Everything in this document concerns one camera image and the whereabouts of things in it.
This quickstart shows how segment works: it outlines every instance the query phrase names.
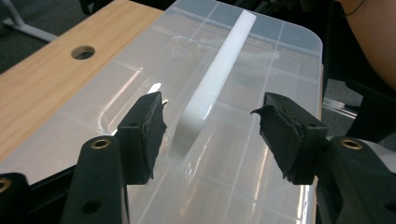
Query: gray floor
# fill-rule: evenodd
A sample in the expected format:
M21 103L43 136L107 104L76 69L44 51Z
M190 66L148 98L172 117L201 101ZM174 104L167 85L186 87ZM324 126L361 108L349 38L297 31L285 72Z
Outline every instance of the gray floor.
M12 3L27 24L54 35L63 34L87 18L83 15L78 0L12 0ZM5 12L4 8L0 8L0 17L4 18ZM0 74L46 44L45 41L29 35L0 27ZM359 105L361 101L357 93L350 91L342 82L334 80L329 80L325 96L349 105ZM353 119L323 108L322 121L330 128L329 136L337 136L346 133ZM396 134L380 144L396 150Z

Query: wooden tabletop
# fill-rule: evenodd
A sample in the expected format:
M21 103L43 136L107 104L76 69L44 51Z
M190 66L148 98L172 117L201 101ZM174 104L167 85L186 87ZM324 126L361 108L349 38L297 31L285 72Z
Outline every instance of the wooden tabletop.
M116 0L0 76L0 161L97 74L162 11ZM86 60L73 49L91 46Z

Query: round hole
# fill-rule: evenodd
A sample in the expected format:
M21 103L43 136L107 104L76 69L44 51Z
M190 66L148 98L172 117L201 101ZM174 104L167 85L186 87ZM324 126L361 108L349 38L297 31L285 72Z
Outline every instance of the round hole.
M101 149L110 145L110 140L107 138L98 139L91 143L91 148Z
M95 53L95 49L91 46L80 46L73 49L72 57L76 60L85 60L92 57Z
M92 199L87 201L84 206L82 206L82 212L85 214L93 214L102 207L103 203L100 199Z
M385 207L392 213L396 213L396 202L386 203Z
M360 143L355 142L353 140L349 140L349 139L342 139L341 145L343 145L344 147L350 148L350 149L355 149L355 150L359 150L359 149L363 148L363 146Z
M7 178L0 179L0 193L6 191L6 189L8 189L9 186L11 186L11 180Z

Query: plastic container lid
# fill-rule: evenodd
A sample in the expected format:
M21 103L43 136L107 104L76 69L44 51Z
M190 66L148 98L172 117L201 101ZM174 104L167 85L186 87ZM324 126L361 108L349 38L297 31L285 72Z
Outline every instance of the plastic container lid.
M282 179L259 136L260 118L249 114L271 91L319 116L322 45L309 30L257 14L197 140L184 155L170 148L183 109L241 12L211 0L176 1L0 172L23 173L35 183L76 164L84 142L114 133L134 102L160 86L168 129L154 179L128 187L131 223L313 222L315 190Z

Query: white rod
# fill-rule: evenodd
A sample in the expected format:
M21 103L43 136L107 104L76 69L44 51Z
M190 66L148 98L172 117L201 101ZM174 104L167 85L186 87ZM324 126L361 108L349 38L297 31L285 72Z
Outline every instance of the white rod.
M243 47L256 16L244 10L207 69L177 124L171 151L184 157L198 137L205 118L219 97L233 64Z

